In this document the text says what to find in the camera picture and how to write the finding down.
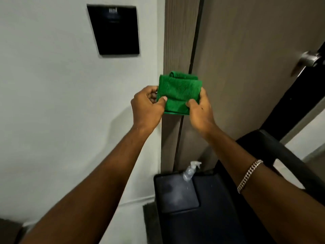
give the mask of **clear plastic spray bottle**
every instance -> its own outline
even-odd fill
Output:
[[[186,181],[190,181],[192,179],[192,176],[194,175],[196,171],[196,167],[200,168],[201,162],[198,161],[192,161],[191,165],[187,167],[187,169],[183,172],[183,178]]]

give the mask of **floor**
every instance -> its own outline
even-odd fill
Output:
[[[100,244],[147,243],[142,209],[142,206],[146,203],[140,202],[119,206]]]

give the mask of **right hand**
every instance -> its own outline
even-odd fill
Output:
[[[192,126],[197,129],[203,137],[206,137],[211,129],[217,127],[213,118],[212,107],[208,95],[203,87],[201,87],[200,92],[200,103],[198,104],[194,99],[190,99],[186,103],[186,106],[189,107],[189,118]]]

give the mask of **folded towel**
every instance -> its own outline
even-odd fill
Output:
[[[172,71],[169,75],[160,75],[157,99],[162,96],[168,98],[165,113],[189,115],[189,108],[185,105],[191,98],[199,103],[202,81],[197,76]]]

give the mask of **door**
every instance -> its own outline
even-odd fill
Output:
[[[324,10],[325,0],[204,0],[192,73],[232,138],[262,126],[295,82],[300,55],[321,46]],[[185,116],[174,170],[197,159],[204,170],[217,161]]]

